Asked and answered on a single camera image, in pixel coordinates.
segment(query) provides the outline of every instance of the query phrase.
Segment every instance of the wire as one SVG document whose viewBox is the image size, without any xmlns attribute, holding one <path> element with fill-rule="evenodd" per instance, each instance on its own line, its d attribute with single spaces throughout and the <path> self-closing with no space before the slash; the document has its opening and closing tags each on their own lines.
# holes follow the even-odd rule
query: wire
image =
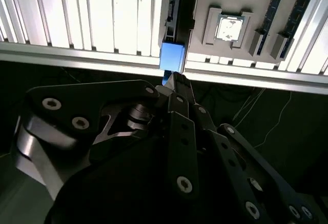
<svg viewBox="0 0 328 224">
<path fill-rule="evenodd" d="M 10 153 L 3 154 L 3 155 L 0 156 L 0 158 L 3 158 L 3 157 L 8 156 L 8 155 L 10 155 Z"/>
<path fill-rule="evenodd" d="M 243 103 L 243 105 L 241 106 L 240 110 L 234 115 L 234 118 L 232 119 L 232 121 L 234 121 L 234 120 L 237 118 L 237 116 L 240 114 L 240 112 L 241 112 L 243 109 L 246 109 L 246 108 L 247 108 L 247 107 L 253 102 L 253 100 L 256 99 L 258 95 L 261 94 L 261 91 L 260 91 L 255 97 L 253 97 L 252 100 L 251 100 L 251 101 L 245 106 L 245 104 L 248 102 L 248 100 L 251 98 L 252 95 L 250 95 L 250 96 L 246 99 L 246 101 L 245 101 L 245 102 Z"/>
<path fill-rule="evenodd" d="M 244 117 L 240 120 L 240 122 L 235 126 L 238 127 L 242 121 L 246 118 L 246 116 L 250 113 L 250 111 L 252 110 L 252 108 L 254 107 L 254 105 L 256 104 L 256 102 L 258 101 L 258 99 L 260 98 L 260 96 L 262 95 L 262 93 L 265 91 L 265 89 L 263 89 L 258 95 L 257 95 L 257 98 L 255 100 L 255 102 L 253 103 L 253 105 L 251 106 L 250 110 L 244 115 Z"/>
<path fill-rule="evenodd" d="M 262 142 L 262 143 L 260 143 L 259 145 L 256 145 L 254 148 L 257 148 L 257 147 L 260 147 L 260 146 L 262 146 L 262 145 L 264 145 L 265 144 L 265 142 L 266 142 L 266 140 L 267 140 L 267 138 L 268 138 L 268 135 L 279 125 L 279 123 L 280 123 L 280 120 L 281 120 L 281 116 L 282 116 L 282 113 L 283 113 L 283 111 L 285 110 L 285 108 L 287 107 L 287 105 L 289 104 L 289 102 L 292 100 L 292 92 L 290 92 L 290 96 L 289 96 L 289 99 L 288 99 L 288 101 L 287 101 L 287 103 L 284 105 L 284 107 L 282 108 L 282 110 L 280 111 L 280 114 L 279 114 L 279 119 L 278 119 L 278 122 L 277 122 L 277 124 L 276 125 L 274 125 L 273 127 L 272 127 L 272 129 L 270 129 L 269 130 L 269 132 L 265 135 L 265 138 L 264 138 L 264 141 Z"/>
<path fill-rule="evenodd" d="M 75 78 L 73 75 L 71 75 L 66 69 L 64 69 L 63 67 L 61 67 L 61 69 L 69 76 L 71 77 L 73 80 L 75 80 L 77 83 L 81 83 L 77 78 Z"/>
</svg>

